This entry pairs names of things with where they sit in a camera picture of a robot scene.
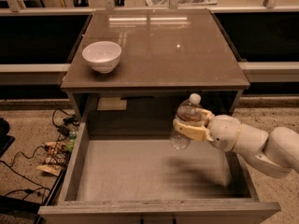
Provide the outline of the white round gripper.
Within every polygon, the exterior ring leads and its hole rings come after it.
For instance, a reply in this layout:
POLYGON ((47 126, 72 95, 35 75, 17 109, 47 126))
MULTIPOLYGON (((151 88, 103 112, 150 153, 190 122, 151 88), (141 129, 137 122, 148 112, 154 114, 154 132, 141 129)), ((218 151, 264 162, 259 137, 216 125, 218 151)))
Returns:
POLYGON ((174 129, 192 140, 210 141, 213 147, 224 152, 234 149, 241 130, 238 119, 227 115, 215 116, 211 111, 202 109, 200 124, 201 126, 192 126, 184 124, 180 119, 173 120, 174 129))

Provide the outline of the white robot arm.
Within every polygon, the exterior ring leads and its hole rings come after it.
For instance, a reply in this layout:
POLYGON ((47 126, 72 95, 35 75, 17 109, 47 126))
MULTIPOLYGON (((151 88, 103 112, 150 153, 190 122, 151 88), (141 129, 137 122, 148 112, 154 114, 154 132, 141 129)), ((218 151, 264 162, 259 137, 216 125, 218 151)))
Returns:
POLYGON ((242 123, 227 115, 201 112, 204 120, 173 120, 174 129, 194 140, 207 141, 214 148, 240 155, 252 168, 274 178, 283 178, 292 170, 299 173, 299 134, 286 127, 271 133, 242 123))

